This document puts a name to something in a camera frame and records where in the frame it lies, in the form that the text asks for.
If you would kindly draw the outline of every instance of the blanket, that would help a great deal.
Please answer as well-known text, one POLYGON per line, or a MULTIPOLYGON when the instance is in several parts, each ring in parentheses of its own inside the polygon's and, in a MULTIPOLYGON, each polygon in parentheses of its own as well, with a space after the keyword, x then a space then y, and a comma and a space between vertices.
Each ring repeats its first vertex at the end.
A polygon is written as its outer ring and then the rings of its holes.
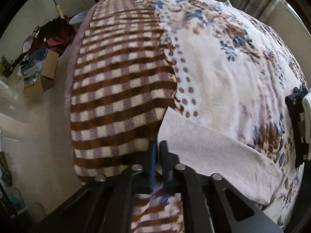
MULTIPOLYGON (((279 226, 288 223, 303 166, 294 167, 284 98, 307 83, 271 27, 229 2, 102 0, 73 61, 67 84, 74 168, 82 182, 134 164, 133 154, 147 149, 171 107, 275 163, 288 176, 288 193, 279 213, 269 216, 279 226)), ((180 199, 160 186, 138 195, 132 232, 182 232, 180 199)))

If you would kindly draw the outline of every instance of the tile floor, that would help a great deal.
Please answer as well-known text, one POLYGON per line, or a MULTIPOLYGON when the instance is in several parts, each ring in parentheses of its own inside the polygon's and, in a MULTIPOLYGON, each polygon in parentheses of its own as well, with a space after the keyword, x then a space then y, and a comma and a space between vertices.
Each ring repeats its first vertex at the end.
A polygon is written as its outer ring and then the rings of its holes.
MULTIPOLYGON (((12 172, 13 186, 24 202, 39 202, 52 212, 80 187, 72 167, 69 117, 64 110, 64 87, 71 46, 59 58, 54 88, 28 101, 27 123, 0 116, 2 150, 12 172)), ((22 93, 16 72, 6 81, 22 93)))

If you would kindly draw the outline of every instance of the floral blanket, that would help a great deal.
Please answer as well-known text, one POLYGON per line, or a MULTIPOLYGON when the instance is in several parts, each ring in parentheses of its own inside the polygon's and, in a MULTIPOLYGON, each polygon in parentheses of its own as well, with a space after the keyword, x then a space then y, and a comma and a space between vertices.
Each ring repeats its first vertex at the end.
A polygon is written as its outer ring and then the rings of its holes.
MULTIPOLYGON (((135 163, 132 155, 147 149, 170 106, 261 152, 287 175, 288 194, 258 205, 287 225, 303 166, 294 166, 285 96, 307 83, 271 27, 228 1, 103 0, 74 62, 71 130, 83 182, 135 163)), ((184 226, 180 194, 159 186, 135 198, 132 232, 161 231, 184 226)))

